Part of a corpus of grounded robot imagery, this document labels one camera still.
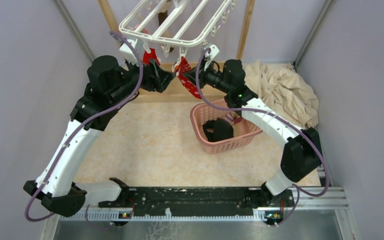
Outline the striped maroon purple sock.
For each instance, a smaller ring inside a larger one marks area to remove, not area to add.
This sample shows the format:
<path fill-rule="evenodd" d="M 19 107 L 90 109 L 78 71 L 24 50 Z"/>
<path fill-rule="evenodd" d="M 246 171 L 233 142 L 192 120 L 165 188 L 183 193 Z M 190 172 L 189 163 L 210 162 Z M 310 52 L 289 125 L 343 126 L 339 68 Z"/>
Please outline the striped maroon purple sock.
<path fill-rule="evenodd" d="M 228 112 L 224 117 L 223 119 L 229 123 L 230 125 L 235 125 L 235 124 L 239 124 L 243 118 L 241 116 L 239 116 L 236 112 L 234 111 L 230 111 Z"/>

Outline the pink plastic laundry basket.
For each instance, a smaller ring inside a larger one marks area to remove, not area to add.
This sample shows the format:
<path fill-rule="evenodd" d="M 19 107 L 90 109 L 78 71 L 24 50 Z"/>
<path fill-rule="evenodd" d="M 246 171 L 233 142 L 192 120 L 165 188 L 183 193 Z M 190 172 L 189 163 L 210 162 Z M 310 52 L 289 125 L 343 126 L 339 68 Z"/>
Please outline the pink plastic laundry basket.
<path fill-rule="evenodd" d="M 232 111 L 195 105 L 190 111 L 191 125 L 198 142 L 208 154 L 218 154 L 248 145 L 263 131 Z"/>

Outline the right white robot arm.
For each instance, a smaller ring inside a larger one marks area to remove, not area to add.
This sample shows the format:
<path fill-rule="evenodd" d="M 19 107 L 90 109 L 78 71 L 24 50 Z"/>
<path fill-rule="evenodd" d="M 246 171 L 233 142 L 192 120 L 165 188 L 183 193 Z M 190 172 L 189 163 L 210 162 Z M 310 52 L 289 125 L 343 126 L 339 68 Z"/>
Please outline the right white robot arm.
<path fill-rule="evenodd" d="M 223 93 L 226 111 L 236 112 L 272 137 L 283 153 L 280 169 L 262 185 L 261 199 L 275 206 L 281 193 L 324 163 L 320 138 L 314 128 L 299 129 L 270 109 L 245 83 L 246 73 L 240 60 L 228 60 L 222 70 L 214 61 L 205 61 L 180 74 L 200 93 L 208 85 Z"/>

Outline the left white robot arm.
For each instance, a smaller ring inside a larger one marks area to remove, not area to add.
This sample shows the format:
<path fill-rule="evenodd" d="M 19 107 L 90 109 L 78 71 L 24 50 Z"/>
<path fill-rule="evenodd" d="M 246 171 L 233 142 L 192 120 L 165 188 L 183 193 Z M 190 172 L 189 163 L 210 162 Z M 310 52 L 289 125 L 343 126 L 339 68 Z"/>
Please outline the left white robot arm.
<path fill-rule="evenodd" d="M 87 205 L 129 203 L 127 186 L 112 177 L 104 182 L 75 183 L 89 149 L 111 119 L 132 100 L 139 89 L 164 92 L 176 74 L 162 69 L 155 59 L 142 65 L 121 67 L 111 55 L 99 56 L 87 69 L 89 82 L 77 101 L 64 137 L 48 166 L 24 190 L 52 214 L 71 217 Z"/>

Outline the black sock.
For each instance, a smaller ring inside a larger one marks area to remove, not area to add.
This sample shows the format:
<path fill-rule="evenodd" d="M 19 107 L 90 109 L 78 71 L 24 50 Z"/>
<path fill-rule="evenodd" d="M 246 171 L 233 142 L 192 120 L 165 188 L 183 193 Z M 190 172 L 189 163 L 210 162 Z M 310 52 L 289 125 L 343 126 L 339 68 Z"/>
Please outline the black sock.
<path fill-rule="evenodd" d="M 224 119 L 222 118 L 218 118 L 221 123 L 220 123 L 220 128 L 221 128 L 221 132 L 222 132 L 222 140 L 221 141 L 224 141 L 224 140 L 227 140 L 227 139 L 231 139 L 234 137 L 234 129 L 233 127 L 228 123 L 226 122 Z"/>
<path fill-rule="evenodd" d="M 209 120 L 202 125 L 203 132 L 209 142 L 222 141 L 221 120 Z"/>

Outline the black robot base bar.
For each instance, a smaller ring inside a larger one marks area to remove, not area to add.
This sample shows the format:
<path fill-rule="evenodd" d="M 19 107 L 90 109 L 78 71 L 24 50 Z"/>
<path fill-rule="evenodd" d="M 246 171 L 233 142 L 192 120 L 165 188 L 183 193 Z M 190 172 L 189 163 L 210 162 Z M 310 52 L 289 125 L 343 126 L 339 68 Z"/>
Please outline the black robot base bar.
<path fill-rule="evenodd" d="M 115 220 L 262 221 L 269 225 L 284 219 L 293 207 L 293 192 L 272 196 L 260 187 L 124 187 L 114 201 L 102 201 L 102 209 L 122 208 Z"/>

